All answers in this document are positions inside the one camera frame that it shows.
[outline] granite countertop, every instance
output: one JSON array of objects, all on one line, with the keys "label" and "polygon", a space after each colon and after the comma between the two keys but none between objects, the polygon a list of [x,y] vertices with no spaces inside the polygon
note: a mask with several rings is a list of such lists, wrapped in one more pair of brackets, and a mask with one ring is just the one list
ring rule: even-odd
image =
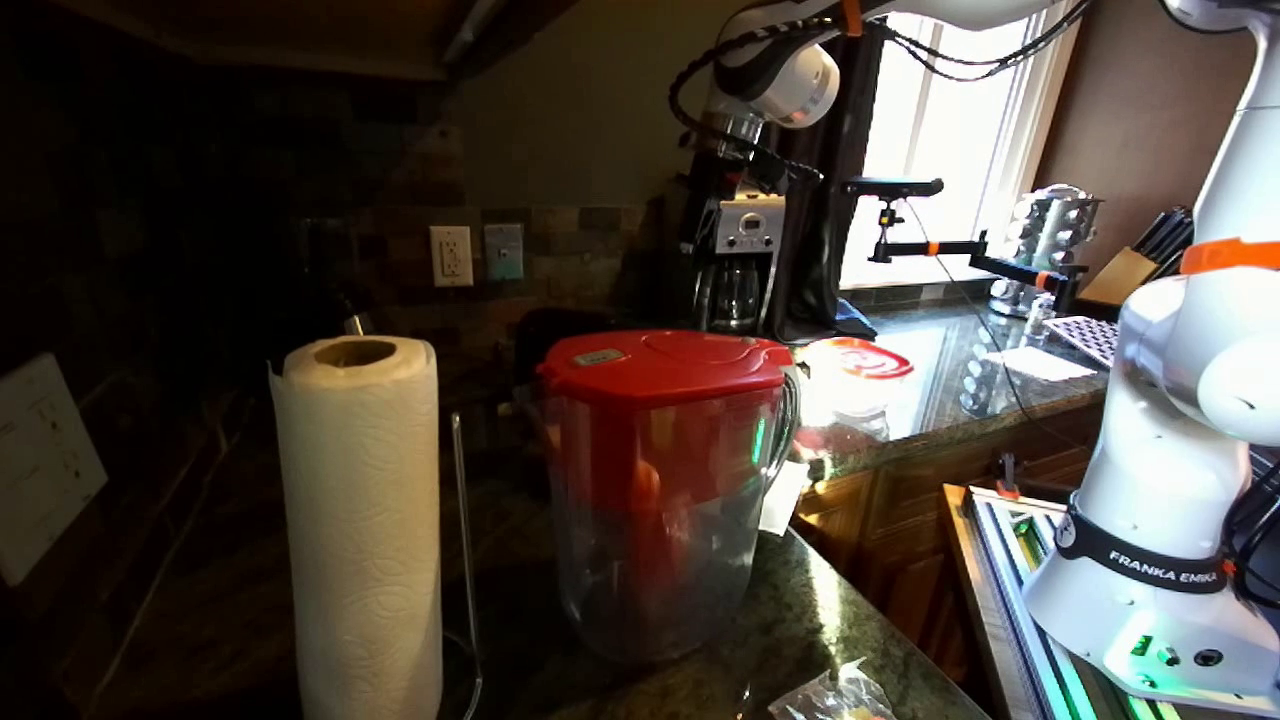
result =
[{"label": "granite countertop", "polygon": [[[703,648],[656,667],[603,665],[561,612],[545,494],[476,477],[479,715],[766,715],[778,694],[849,662],[895,715],[984,715],[797,531],[761,531],[749,597]],[[454,674],[449,710],[468,694],[468,667]]]},{"label": "granite countertop", "polygon": [[[203,487],[149,612],[83,715],[298,715],[285,500],[269,415]],[[553,500],[532,457],[476,457],[468,472],[479,674],[476,715],[766,715],[763,710],[849,662],[885,684],[895,715],[984,715],[919,648],[797,531],[761,538],[733,624],[700,654],[611,667],[567,629],[553,565]],[[445,497],[445,711],[476,684],[460,576],[454,494]]]},{"label": "granite countertop", "polygon": [[867,315],[880,329],[876,345],[905,358],[912,371],[889,394],[885,415],[860,423],[837,415],[837,423],[810,431],[832,468],[880,463],[1051,413],[1101,408],[1101,368],[1075,381],[1034,381],[979,360],[984,348],[1000,353],[1017,345],[1062,358],[1060,345],[1018,342],[979,303],[885,309]]}]

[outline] plastic container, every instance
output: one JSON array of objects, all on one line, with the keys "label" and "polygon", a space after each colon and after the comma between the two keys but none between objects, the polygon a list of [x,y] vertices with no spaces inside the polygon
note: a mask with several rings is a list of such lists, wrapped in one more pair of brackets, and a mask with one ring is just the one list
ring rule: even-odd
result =
[{"label": "plastic container", "polygon": [[876,423],[912,376],[909,358],[855,338],[815,342],[797,365],[807,368],[805,428]]},{"label": "plastic container", "polygon": [[797,413],[792,353],[707,333],[600,333],[538,365],[561,601],[618,665],[733,622]]}]

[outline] electrical outlet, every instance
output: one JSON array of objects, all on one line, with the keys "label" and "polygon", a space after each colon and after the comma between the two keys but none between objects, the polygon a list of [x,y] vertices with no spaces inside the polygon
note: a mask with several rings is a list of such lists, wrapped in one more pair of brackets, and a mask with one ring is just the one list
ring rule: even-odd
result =
[{"label": "electrical outlet", "polygon": [[431,282],[436,288],[476,285],[476,244],[468,224],[431,224]]},{"label": "electrical outlet", "polygon": [[523,282],[523,224],[485,224],[485,266],[488,282]]}]

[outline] cabinet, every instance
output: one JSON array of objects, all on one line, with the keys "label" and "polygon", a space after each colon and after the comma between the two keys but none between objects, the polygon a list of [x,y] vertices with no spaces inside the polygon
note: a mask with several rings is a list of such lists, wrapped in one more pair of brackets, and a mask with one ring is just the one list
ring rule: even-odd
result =
[{"label": "cabinet", "polygon": [[196,66],[449,79],[570,10],[570,0],[60,0]]},{"label": "cabinet", "polygon": [[1075,487],[1097,442],[1092,408],[1034,415],[993,431],[919,438],[821,480],[797,529],[957,684],[988,697],[962,635],[962,585],[952,576],[940,486],[993,486],[1017,457],[1029,487]]}]

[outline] red container lid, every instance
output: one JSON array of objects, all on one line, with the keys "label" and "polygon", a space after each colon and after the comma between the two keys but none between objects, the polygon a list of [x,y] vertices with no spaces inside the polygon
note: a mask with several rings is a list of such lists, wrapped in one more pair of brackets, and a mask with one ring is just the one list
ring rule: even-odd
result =
[{"label": "red container lid", "polygon": [[611,404],[689,404],[778,388],[792,348],[711,333],[594,333],[561,342],[538,381],[557,397]]}]

